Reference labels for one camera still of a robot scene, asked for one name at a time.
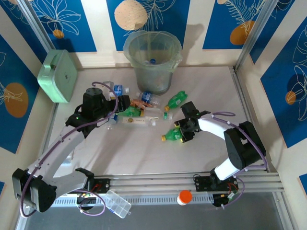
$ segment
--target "vent grille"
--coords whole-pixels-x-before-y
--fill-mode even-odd
[[[123,196],[131,205],[175,205],[177,204],[176,195],[142,195],[133,196],[126,195]],[[212,194],[194,194],[191,204],[212,204],[213,195]],[[98,205],[102,205],[100,199],[96,200]],[[59,197],[53,203],[53,207],[70,207],[76,206],[76,197]]]

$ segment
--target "small plastic box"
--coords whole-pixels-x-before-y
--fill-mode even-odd
[[[78,76],[76,66],[67,50],[50,50],[37,81],[49,98],[55,103],[71,100]]]
[[[131,204],[126,201],[124,198],[120,197],[113,191],[109,190],[104,197],[106,207],[120,218],[125,218],[129,213]]]

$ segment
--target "trash bin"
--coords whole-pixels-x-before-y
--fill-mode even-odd
[[[182,61],[181,44],[174,35],[165,31],[133,32],[123,50],[142,92],[161,95],[169,89],[173,72]]]

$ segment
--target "green plastic case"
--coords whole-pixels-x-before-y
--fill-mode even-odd
[[[37,81],[55,103],[68,103],[78,76],[76,66],[67,50],[50,50]]]

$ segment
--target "orange cap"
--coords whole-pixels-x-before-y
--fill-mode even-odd
[[[179,193],[179,199],[181,200],[182,203],[187,204],[191,202],[192,198],[193,198],[192,193],[189,190],[182,190]]]

